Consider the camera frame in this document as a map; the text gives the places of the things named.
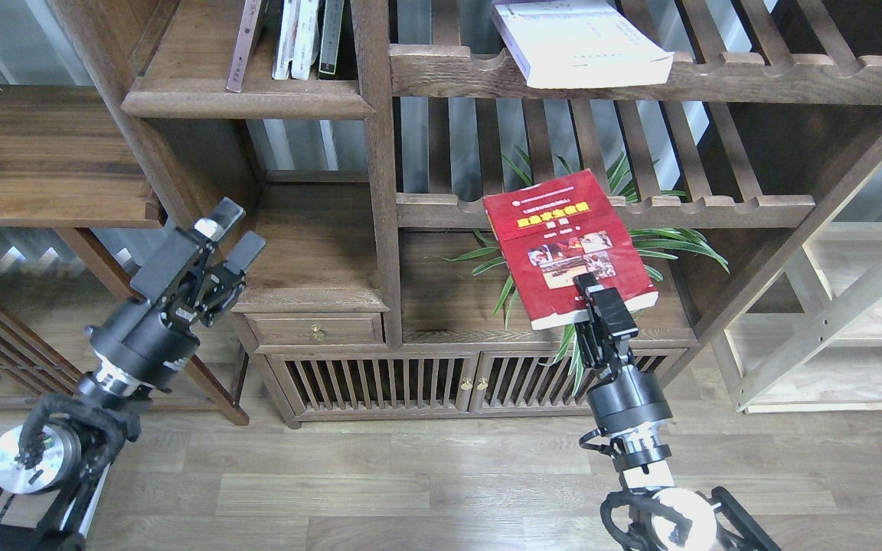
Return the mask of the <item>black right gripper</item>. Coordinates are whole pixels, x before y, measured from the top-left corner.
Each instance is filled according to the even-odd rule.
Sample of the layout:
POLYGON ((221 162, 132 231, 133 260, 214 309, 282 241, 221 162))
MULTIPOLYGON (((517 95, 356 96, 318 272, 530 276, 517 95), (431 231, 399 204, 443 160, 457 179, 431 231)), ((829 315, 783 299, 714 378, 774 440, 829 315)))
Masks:
POLYGON ((597 428, 609 439, 655 432, 672 417, 671 407, 655 374, 635 365, 630 341, 639 328, 619 290, 601 285, 592 273, 575 276, 574 283, 588 314, 577 325, 577 344, 599 380, 587 394, 597 428))

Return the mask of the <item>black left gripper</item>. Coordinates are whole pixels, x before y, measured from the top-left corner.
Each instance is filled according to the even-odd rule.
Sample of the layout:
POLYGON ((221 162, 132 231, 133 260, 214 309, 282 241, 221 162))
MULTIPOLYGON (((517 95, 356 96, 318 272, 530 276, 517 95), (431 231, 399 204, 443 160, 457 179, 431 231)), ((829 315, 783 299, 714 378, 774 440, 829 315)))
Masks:
POLYGON ((193 227, 176 227, 165 237, 130 280, 144 300, 129 299, 100 327, 90 327, 100 366, 85 377, 87 395, 132 395, 141 386, 167 389, 199 345, 191 326, 202 321, 210 327, 214 317, 230 309, 250 265, 266 247, 249 231, 223 264, 207 266, 203 253, 213 253, 245 213, 225 197, 193 227))

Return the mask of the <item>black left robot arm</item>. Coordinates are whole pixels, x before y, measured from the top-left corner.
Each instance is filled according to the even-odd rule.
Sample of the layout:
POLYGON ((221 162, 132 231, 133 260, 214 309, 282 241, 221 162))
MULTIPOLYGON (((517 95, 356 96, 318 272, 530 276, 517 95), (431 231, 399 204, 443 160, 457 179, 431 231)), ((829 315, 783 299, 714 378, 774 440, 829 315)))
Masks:
POLYGON ((218 242, 244 210, 224 198, 191 229, 174 229, 161 252, 132 278, 125 300, 89 342, 100 360, 78 395, 47 394, 24 423, 0 436, 0 550, 83 550, 108 467, 141 432, 152 390, 168 390, 210 327, 246 285, 265 247, 245 233, 220 264, 218 242))

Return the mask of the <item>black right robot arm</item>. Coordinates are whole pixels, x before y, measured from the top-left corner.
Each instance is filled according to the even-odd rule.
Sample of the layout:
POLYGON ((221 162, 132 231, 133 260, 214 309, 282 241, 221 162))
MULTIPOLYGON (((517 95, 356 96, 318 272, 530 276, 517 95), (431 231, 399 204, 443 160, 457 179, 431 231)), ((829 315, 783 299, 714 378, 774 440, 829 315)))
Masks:
POLYGON ((679 487, 659 426, 672 414, 653 373, 635 365, 630 341, 638 328, 613 287, 592 273, 575 279, 588 314, 577 325, 579 357, 598 383, 587 400, 596 428, 582 448, 612 459, 622 488, 599 507, 603 526, 626 550, 776 550, 777 543, 721 486, 710 495, 679 487))

